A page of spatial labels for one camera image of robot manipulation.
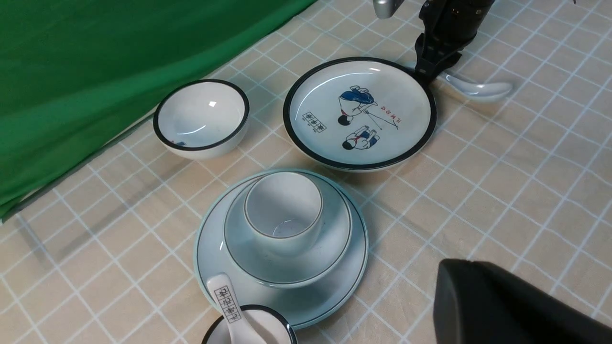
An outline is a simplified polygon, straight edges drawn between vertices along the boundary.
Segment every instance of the metal part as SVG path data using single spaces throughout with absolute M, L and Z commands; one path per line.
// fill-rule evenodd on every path
M 372 0 L 374 2 L 374 12 L 380 19 L 391 18 L 395 11 L 400 8 L 404 0 Z

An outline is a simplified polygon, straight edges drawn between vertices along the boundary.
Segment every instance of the black rim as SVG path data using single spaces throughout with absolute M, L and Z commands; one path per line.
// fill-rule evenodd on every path
M 262 305 L 244 305 L 244 306 L 240 306 L 240 309 L 242 311 L 245 311 L 245 310 L 263 310 L 263 311 L 265 311 L 267 313 L 270 313 L 271 315 L 274 315 L 274 317 L 276 319 L 278 319 L 283 324 L 283 327 L 287 330 L 287 334 L 289 335 L 289 338 L 291 339 L 291 344 L 297 344 L 297 337 L 296 337 L 296 333 L 293 331 L 293 328 L 289 325 L 289 322 L 287 322 L 287 319 L 285 319 L 277 311 L 275 311 L 275 310 L 273 310 L 273 309 L 271 309 L 269 307 L 262 306 Z M 214 323 L 212 323 L 211 327 L 208 329 L 208 331 L 206 331 L 206 334 L 204 335 L 204 339 L 202 339 L 202 344 L 207 344 L 208 343 L 208 340 L 212 336 L 212 333 L 215 331 L 217 326 L 219 326 L 221 321 L 223 321 L 223 316 L 220 316 L 217 320 L 215 320 Z
M 229 134 L 226 138 L 222 139 L 221 141 L 209 144 L 208 146 L 202 146 L 202 147 L 184 147 L 184 146 L 179 146 L 178 144 L 173 143 L 172 141 L 168 140 L 167 138 L 165 138 L 165 136 L 163 136 L 162 131 L 159 129 L 159 113 L 162 110 L 164 104 L 166 104 L 166 102 L 168 101 L 168 99 L 170 99 L 170 97 L 172 97 L 173 95 L 175 95 L 175 93 L 179 92 L 181 89 L 187 88 L 189 86 L 193 86 L 195 84 L 202 84 L 202 83 L 218 83 L 218 84 L 224 84 L 226 86 L 229 86 L 231 88 L 233 88 L 236 92 L 238 92 L 238 94 L 240 94 L 240 96 L 242 97 L 242 101 L 244 101 L 244 116 L 242 117 L 242 121 L 240 122 L 240 124 L 238 125 L 238 128 L 236 128 L 231 134 Z M 220 144 L 227 142 L 229 139 L 231 139 L 232 137 L 236 136 L 236 134 L 238 134 L 238 132 L 240 132 L 240 130 L 244 127 L 244 125 L 247 123 L 247 118 L 248 118 L 248 99 L 247 99 L 247 95 L 244 94 L 244 91 L 241 90 L 238 86 L 236 86 L 235 84 L 232 84 L 230 82 L 227 82 L 225 80 L 219 80 L 219 79 L 203 79 L 203 80 L 197 80 L 197 81 L 192 81 L 190 83 L 184 84 L 176 89 L 174 89 L 172 92 L 170 92 L 157 106 L 157 109 L 155 109 L 155 114 L 153 115 L 153 130 L 155 130 L 155 134 L 157 135 L 157 137 L 167 146 L 170 146 L 174 149 L 178 149 L 180 151 L 202 151 L 204 149 L 210 149 L 213 147 L 217 147 Z
M 402 72 L 410 75 L 411 77 L 413 77 L 418 83 L 419 85 L 423 88 L 423 90 L 425 91 L 425 94 L 427 95 L 427 99 L 429 100 L 429 105 L 430 105 L 430 109 L 431 109 L 431 115 L 430 115 L 430 120 L 429 120 L 429 125 L 427 126 L 427 130 L 425 131 L 425 134 L 423 135 L 423 137 L 419 140 L 419 142 L 417 142 L 417 144 L 415 144 L 412 148 L 410 148 L 408 151 L 400 154 L 399 156 L 383 161 L 383 162 L 378 162 L 378 163 L 367 163 L 367 164 L 353 164 L 353 163 L 342 163 L 342 162 L 337 162 L 334 160 L 330 160 L 327 159 L 325 157 L 320 156 L 319 154 L 313 152 L 310 148 L 306 147 L 306 145 L 304 145 L 304 143 L 297 137 L 295 131 L 293 130 L 293 126 L 291 125 L 291 117 L 289 115 L 289 108 L 291 106 L 291 101 L 293 100 L 293 97 L 297 91 L 297 89 L 308 79 L 310 78 L 313 74 L 315 74 L 316 72 L 319 72 L 322 69 L 325 69 L 327 67 L 330 67 L 332 65 L 335 64 L 340 64 L 340 63 L 344 63 L 344 62 L 349 62 L 349 61 L 371 61 L 371 62 L 378 62 L 378 63 L 382 63 L 382 64 L 386 64 L 389 65 L 391 67 L 394 67 L 398 70 L 401 70 Z M 383 60 L 383 59 L 378 59 L 378 58 L 342 58 L 342 59 L 336 59 L 333 61 L 329 61 L 326 62 L 324 64 L 321 64 L 311 70 L 309 70 L 306 74 L 302 75 L 301 78 L 299 78 L 295 84 L 293 84 L 293 86 L 291 87 L 291 89 L 289 90 L 289 93 L 287 94 L 287 97 L 285 98 L 285 104 L 283 106 L 283 122 L 285 123 L 285 129 L 287 130 L 287 134 L 289 135 L 289 137 L 291 138 L 291 140 L 293 141 L 293 143 L 300 149 L 302 150 L 302 152 L 306 153 L 308 156 L 310 156 L 311 158 L 317 160 L 318 162 L 321 162 L 325 165 L 331 166 L 331 167 L 336 167 L 336 168 L 341 168 L 343 170 L 375 170 L 378 168 L 384 168 L 387 166 L 391 166 L 394 165 L 398 162 L 401 162 L 405 159 L 407 159 L 408 157 L 414 155 L 416 152 L 419 151 L 419 149 L 423 148 L 423 146 L 425 145 L 425 143 L 427 143 L 427 141 L 430 139 L 431 135 L 433 134 L 434 129 L 436 128 L 436 120 L 438 117 L 438 113 L 436 110 L 436 101 L 433 98 L 433 94 L 431 93 L 431 91 L 429 90 L 429 87 L 427 84 L 425 84 L 423 81 L 421 81 L 420 78 L 416 77 L 414 71 L 391 61 L 387 61 L 387 60 Z

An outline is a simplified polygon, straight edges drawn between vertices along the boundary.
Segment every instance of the cartoon figure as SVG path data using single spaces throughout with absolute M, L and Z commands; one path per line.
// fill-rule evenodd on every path
M 370 130 L 370 127 L 364 125 L 356 132 L 348 135 L 346 141 L 342 142 L 342 147 L 347 151 L 353 148 L 368 149 L 374 146 L 379 139 L 380 137 L 376 134 L 375 130 Z
M 343 92 L 338 97 L 340 102 L 340 112 L 342 115 L 338 117 L 338 123 L 341 125 L 349 125 L 353 121 L 353 117 L 360 113 L 369 113 L 366 109 L 372 105 L 378 105 L 374 101 L 374 97 L 370 94 L 367 88 L 359 86 L 351 86 L 350 91 Z

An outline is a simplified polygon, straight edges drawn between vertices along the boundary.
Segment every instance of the light blue plate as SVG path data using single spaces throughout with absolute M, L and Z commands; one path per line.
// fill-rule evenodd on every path
M 300 172 L 325 180 L 345 197 L 345 201 L 351 208 L 351 217 L 354 219 L 349 248 L 334 267 L 334 271 L 303 288 L 281 290 L 257 283 L 231 261 L 223 241 L 223 222 L 235 197 L 250 181 L 280 171 Z M 283 315 L 294 329 L 300 329 L 327 318 L 349 299 L 364 275 L 368 247 L 368 235 L 363 216 L 355 202 L 338 184 L 310 171 L 274 170 L 244 179 L 228 189 L 211 206 L 196 235 L 193 263 L 200 288 L 217 310 L 219 308 L 208 293 L 205 282 L 208 278 L 224 272 L 232 280 L 240 304 L 270 307 Z

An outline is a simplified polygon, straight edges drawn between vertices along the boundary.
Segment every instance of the stacked dishes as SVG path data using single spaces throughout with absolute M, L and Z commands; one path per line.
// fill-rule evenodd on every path
M 356 205 L 333 181 L 269 171 L 230 188 L 205 216 L 195 243 L 203 281 L 226 273 L 239 304 L 259 304 L 300 329 L 336 311 L 363 276 L 368 241 Z

